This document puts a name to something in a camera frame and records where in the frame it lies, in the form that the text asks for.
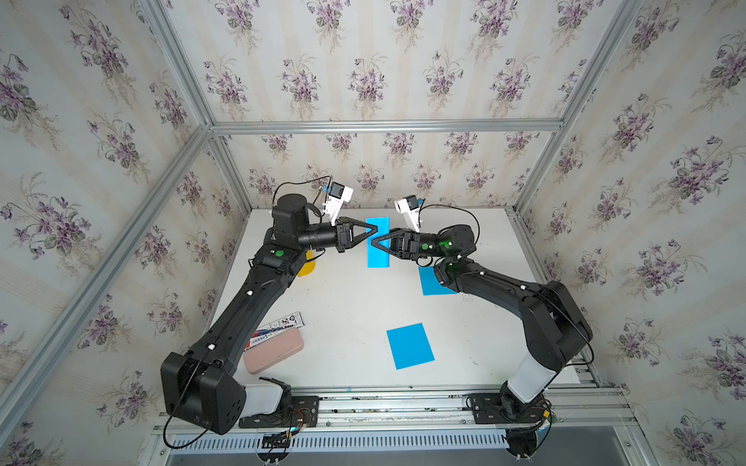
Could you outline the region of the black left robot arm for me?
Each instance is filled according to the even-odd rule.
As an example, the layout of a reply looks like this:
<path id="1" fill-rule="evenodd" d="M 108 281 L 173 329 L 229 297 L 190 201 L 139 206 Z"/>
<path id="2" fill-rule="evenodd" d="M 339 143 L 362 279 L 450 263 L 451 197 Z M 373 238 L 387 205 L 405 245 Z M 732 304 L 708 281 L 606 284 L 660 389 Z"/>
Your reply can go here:
<path id="1" fill-rule="evenodd" d="M 287 423 L 293 416 L 289 385 L 264 379 L 244 386 L 234 378 L 239 362 L 261 321 L 306 264 L 309 250 L 346 252 L 378 231 L 349 217 L 313 224 L 312 209 L 302 194 L 280 198 L 235 297 L 185 353 L 164 359 L 160 376 L 169 417 L 223 435 L 245 417 L 275 416 Z"/>

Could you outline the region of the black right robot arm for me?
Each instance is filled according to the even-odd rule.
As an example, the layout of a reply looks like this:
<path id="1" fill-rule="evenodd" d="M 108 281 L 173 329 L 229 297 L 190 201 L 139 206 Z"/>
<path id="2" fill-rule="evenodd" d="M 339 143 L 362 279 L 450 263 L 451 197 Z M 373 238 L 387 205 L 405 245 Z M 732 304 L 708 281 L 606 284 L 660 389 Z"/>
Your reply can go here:
<path id="1" fill-rule="evenodd" d="M 436 234 L 396 228 L 372 240 L 371 246 L 402 260 L 433 258 L 439 285 L 482 298 L 522 322 L 528 355 L 501 388 L 506 410 L 518 412 L 536 403 L 592 342 L 592 328 L 563 283 L 525 282 L 480 265 L 470 257 L 477 245 L 466 224 L 446 227 Z"/>

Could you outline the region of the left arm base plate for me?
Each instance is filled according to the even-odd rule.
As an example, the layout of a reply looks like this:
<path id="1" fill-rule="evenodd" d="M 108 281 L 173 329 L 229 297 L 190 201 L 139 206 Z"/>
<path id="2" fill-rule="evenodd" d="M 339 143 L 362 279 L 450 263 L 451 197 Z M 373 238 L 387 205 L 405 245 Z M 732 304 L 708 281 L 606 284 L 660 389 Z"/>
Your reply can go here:
<path id="1" fill-rule="evenodd" d="M 320 402 L 319 396 L 293 395 L 289 401 L 282 401 L 274 413 L 242 417 L 238 426 L 242 429 L 315 427 Z"/>

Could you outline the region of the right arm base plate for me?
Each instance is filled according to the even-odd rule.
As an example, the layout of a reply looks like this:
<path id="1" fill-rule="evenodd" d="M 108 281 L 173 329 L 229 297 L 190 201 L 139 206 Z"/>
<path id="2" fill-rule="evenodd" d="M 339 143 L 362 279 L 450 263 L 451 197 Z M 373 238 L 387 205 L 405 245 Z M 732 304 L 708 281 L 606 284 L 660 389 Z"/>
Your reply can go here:
<path id="1" fill-rule="evenodd" d="M 509 392 L 472 393 L 466 396 L 465 403 L 477 424 L 534 425 L 542 423 L 552 408 L 543 395 L 524 403 Z"/>

